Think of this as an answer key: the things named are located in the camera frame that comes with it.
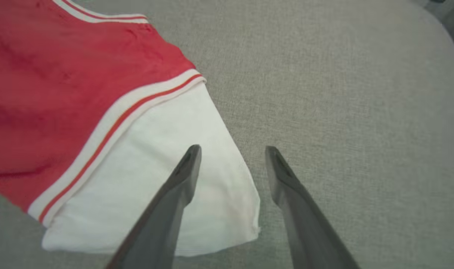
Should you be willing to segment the grey fabric sofa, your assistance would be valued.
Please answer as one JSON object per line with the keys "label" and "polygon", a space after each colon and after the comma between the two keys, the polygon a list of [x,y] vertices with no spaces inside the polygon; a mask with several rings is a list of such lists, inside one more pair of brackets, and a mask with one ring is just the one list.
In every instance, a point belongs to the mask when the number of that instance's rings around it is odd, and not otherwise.
{"label": "grey fabric sofa", "polygon": [[411,0],[75,0],[144,13],[207,79],[259,238],[175,269],[292,269],[276,146],[362,269],[454,269],[454,42]]}

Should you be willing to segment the red and white t-shirt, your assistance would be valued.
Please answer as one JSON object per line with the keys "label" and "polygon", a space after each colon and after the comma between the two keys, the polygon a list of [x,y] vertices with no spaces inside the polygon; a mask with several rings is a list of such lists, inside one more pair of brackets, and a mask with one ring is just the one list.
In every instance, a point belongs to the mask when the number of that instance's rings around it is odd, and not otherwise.
{"label": "red and white t-shirt", "polygon": [[260,197],[205,78],[145,16],[0,0],[0,195],[43,249],[114,253],[194,144],[175,254],[257,240]]}

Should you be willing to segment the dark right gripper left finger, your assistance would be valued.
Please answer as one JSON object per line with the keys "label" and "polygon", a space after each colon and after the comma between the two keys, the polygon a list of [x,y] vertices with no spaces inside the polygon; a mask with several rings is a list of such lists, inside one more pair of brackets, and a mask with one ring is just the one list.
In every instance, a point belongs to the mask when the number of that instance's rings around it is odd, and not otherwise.
{"label": "dark right gripper left finger", "polygon": [[185,207],[196,190],[202,151],[188,148],[106,269],[172,269]]}

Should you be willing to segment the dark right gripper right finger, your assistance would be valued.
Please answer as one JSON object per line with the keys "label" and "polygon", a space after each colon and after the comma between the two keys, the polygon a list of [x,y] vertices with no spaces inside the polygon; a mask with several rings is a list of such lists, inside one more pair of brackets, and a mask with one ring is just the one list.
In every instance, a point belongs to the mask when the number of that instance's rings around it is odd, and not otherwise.
{"label": "dark right gripper right finger", "polygon": [[271,197],[282,211],[294,269],[360,269],[278,148],[267,146]]}

